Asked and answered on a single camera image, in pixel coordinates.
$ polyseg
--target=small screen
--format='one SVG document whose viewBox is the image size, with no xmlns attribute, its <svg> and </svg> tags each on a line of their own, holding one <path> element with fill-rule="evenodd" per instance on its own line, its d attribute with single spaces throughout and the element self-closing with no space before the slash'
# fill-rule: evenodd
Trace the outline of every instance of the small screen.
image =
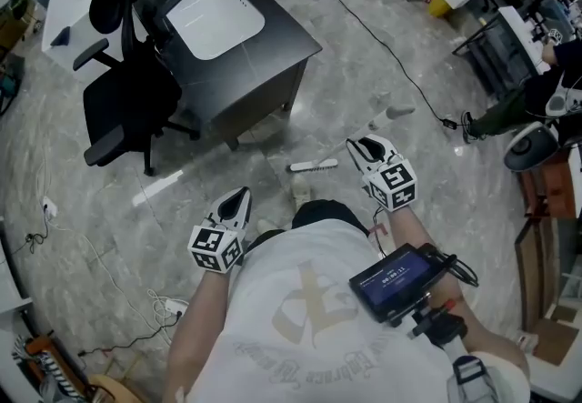
<svg viewBox="0 0 582 403">
<path fill-rule="evenodd" d="M 360 287 L 372 304 L 379 306 L 429 269 L 430 265 L 422 257 L 406 252 L 372 277 L 360 282 Z"/>
</svg>

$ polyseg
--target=printed shirt graphic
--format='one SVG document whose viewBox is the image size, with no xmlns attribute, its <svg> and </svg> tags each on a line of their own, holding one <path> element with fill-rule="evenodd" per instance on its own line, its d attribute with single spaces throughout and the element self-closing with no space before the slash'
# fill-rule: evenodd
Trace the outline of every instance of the printed shirt graphic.
<svg viewBox="0 0 582 403">
<path fill-rule="evenodd" d="M 412 319 L 375 322 L 349 288 L 375 262 L 364 235 L 338 220 L 257 247 L 187 401 L 448 402 L 447 355 L 406 337 Z"/>
</svg>

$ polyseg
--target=power strip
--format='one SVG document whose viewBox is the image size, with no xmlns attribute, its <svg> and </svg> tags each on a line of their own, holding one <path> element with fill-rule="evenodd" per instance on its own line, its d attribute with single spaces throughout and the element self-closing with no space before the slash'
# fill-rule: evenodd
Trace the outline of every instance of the power strip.
<svg viewBox="0 0 582 403">
<path fill-rule="evenodd" d="M 174 316 L 177 316 L 178 312 L 184 315 L 184 313 L 186 312 L 187 305 L 185 305 L 184 303 L 174 301 L 173 299 L 167 299 L 166 302 L 164 303 L 164 307 L 166 308 L 167 312 L 173 314 Z"/>
</svg>

